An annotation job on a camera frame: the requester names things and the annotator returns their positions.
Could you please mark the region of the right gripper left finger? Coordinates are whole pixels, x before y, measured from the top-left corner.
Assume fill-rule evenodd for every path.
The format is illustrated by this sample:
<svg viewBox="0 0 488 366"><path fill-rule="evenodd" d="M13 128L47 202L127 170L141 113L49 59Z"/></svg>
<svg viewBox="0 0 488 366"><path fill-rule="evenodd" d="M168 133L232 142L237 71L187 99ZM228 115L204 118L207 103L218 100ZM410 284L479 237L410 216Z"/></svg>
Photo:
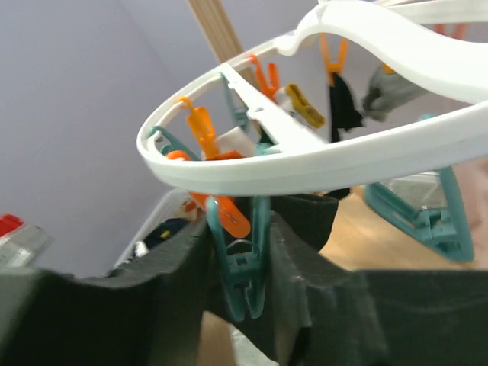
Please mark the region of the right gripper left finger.
<svg viewBox="0 0 488 366"><path fill-rule="evenodd" d="M197 221L107 277L1 271L3 365L195 365L210 237Z"/></svg>

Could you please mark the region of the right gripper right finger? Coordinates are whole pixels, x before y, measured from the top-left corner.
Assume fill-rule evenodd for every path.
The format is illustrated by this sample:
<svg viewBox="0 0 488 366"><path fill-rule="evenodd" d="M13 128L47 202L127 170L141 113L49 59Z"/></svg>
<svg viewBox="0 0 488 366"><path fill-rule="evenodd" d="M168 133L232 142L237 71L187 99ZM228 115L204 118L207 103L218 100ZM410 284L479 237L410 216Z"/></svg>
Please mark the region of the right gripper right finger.
<svg viewBox="0 0 488 366"><path fill-rule="evenodd" d="M485 271L347 271L279 216L270 250L279 364L487 363Z"/></svg>

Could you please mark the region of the orange sock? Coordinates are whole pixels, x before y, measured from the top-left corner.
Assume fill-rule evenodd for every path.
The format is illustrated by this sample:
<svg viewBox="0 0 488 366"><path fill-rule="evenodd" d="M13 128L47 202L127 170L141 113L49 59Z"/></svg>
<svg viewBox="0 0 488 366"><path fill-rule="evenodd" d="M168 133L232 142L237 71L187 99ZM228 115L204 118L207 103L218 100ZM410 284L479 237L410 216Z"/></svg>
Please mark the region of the orange sock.
<svg viewBox="0 0 488 366"><path fill-rule="evenodd" d="M207 161L214 161L214 160L230 160L230 159L242 159L244 156L236 151L236 150L231 150L229 152L223 152L220 154L216 154L214 156L206 158Z"/></svg>

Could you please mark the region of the black white striped sock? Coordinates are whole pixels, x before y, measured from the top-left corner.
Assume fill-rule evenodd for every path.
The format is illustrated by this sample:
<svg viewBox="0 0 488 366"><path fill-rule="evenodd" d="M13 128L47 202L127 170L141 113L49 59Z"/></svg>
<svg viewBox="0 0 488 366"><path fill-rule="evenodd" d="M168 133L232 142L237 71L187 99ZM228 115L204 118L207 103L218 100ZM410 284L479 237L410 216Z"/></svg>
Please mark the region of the black white striped sock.
<svg viewBox="0 0 488 366"><path fill-rule="evenodd" d="M331 116L331 142L341 140L339 129L350 131L363 127L363 116L356 110L355 101L348 84L338 74L332 74L333 85L329 86L329 105Z"/></svg>

